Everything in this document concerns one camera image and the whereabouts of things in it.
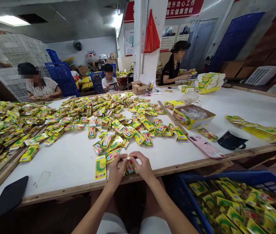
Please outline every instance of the hair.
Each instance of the hair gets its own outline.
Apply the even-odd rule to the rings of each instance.
[[[105,72],[113,72],[113,66],[111,64],[105,64],[103,70]]]
[[[181,50],[187,50],[189,49],[191,46],[190,42],[187,41],[178,41],[176,42],[176,44],[174,45],[174,47],[170,50],[170,52],[172,53],[176,53],[179,52]]]
[[[20,63],[18,65],[18,72],[20,75],[39,75],[38,69],[31,63]]]

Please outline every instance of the poster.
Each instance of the poster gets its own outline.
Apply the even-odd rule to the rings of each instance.
[[[170,51],[175,43],[178,25],[164,26],[160,52]]]
[[[179,30],[179,36],[177,41],[188,41],[192,23],[182,24]]]
[[[168,0],[166,19],[199,16],[204,0]],[[125,13],[124,23],[135,21],[135,2],[129,2]]]
[[[131,56],[134,54],[135,35],[133,30],[125,31],[125,55]]]

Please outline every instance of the woman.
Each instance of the woman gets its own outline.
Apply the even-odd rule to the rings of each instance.
[[[49,101],[62,95],[58,84],[48,77],[42,78],[40,71],[31,63],[20,63],[18,71],[22,78],[29,79],[26,90],[31,101]]]
[[[170,50],[172,55],[169,58],[169,61],[164,66],[162,76],[161,76],[161,85],[173,85],[177,80],[187,80],[190,78],[189,73],[195,69],[188,70],[183,74],[178,75],[180,69],[180,62],[183,59],[186,50],[189,49],[191,43],[187,41],[178,41],[174,47]]]

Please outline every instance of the dark hair bun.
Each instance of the dark hair bun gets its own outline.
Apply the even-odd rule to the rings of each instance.
[[[174,47],[170,50],[170,52],[175,53],[181,50],[187,50],[191,46],[190,42],[187,41],[178,41],[174,44]]]

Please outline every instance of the striped shirt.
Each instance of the striped shirt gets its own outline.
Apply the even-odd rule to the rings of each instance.
[[[44,77],[44,79],[41,81],[43,86],[42,89],[38,86],[33,85],[33,86],[26,86],[26,90],[38,98],[55,93],[58,84],[54,80],[48,77]]]

